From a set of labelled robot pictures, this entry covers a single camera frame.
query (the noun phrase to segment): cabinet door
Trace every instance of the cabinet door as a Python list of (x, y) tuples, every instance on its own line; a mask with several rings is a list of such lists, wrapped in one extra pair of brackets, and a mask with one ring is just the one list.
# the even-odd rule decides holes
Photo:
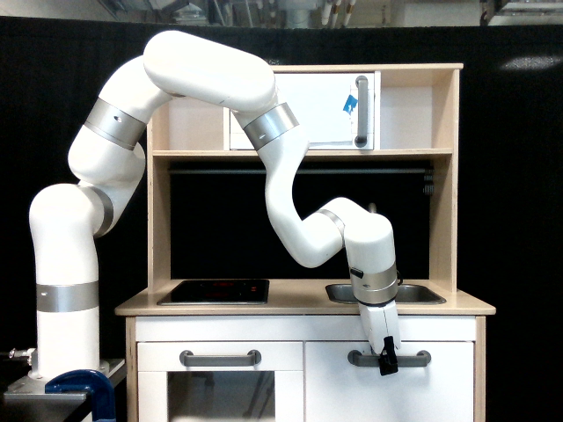
[(140, 422), (303, 422), (301, 342), (139, 343), (138, 369)]
[[(368, 81), (367, 105), (360, 105), (356, 79)], [(299, 124), (310, 137), (310, 149), (379, 149), (379, 108), (381, 74), (311, 73), (276, 74), (281, 97), (287, 101)], [(358, 147), (358, 110), (367, 106), (367, 143)], [(234, 116), (230, 117), (230, 148), (252, 149)]]
[(370, 349), (363, 342), (305, 344), (307, 422), (473, 421), (472, 342), (404, 342), (398, 355), (426, 350), (432, 360), (387, 376), (350, 364), (352, 350)]

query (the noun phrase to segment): sink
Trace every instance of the sink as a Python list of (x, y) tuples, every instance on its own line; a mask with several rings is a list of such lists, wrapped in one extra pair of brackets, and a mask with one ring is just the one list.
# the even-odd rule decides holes
[[(352, 293), (351, 284), (331, 284), (326, 286), (328, 298), (337, 303), (358, 303)], [(398, 287), (397, 303), (416, 303), (420, 305), (437, 305), (446, 303), (446, 300), (437, 295), (426, 286), (415, 284), (401, 284)]]

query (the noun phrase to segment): microwave handle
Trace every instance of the microwave handle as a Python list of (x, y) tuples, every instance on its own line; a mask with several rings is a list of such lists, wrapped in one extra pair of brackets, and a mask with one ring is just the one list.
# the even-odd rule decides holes
[(185, 350), (179, 354), (179, 361), (185, 367), (253, 367), (262, 361), (262, 355), (251, 350), (245, 356), (194, 356)]
[(369, 118), (369, 84), (368, 78), (359, 76), (355, 79), (358, 87), (358, 135), (354, 139), (356, 147), (365, 147), (368, 143), (368, 118)]

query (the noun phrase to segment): black stove top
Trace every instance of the black stove top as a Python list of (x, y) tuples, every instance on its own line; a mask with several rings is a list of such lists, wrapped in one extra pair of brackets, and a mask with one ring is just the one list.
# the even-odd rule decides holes
[(269, 280), (185, 280), (159, 305), (246, 305), (267, 302)]

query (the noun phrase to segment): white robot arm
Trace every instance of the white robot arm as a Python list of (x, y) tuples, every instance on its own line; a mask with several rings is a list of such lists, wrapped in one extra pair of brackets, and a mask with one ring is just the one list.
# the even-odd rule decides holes
[(396, 372), (400, 336), (391, 224), (344, 198), (302, 221), (291, 190), (309, 140), (278, 92), (273, 71), (254, 55), (169, 31), (150, 40), (143, 57), (118, 69), (99, 94), (69, 152), (78, 185), (51, 186), (31, 206), (38, 376), (99, 367), (93, 238), (118, 221), (143, 175), (137, 141), (150, 116), (184, 96), (233, 111), (266, 166), (270, 222), (299, 264), (320, 266), (346, 247), (364, 330), (374, 351), (386, 358), (386, 371)]

